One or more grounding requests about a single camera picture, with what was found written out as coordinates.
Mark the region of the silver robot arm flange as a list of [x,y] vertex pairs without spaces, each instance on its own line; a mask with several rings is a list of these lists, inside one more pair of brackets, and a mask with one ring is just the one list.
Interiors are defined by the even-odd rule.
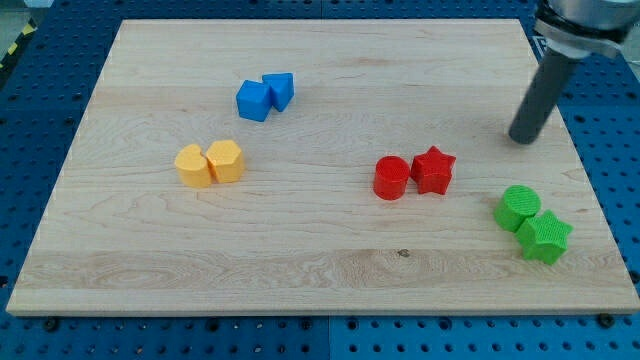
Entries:
[[569,58],[615,58],[639,22],[639,0],[540,0],[534,30]]

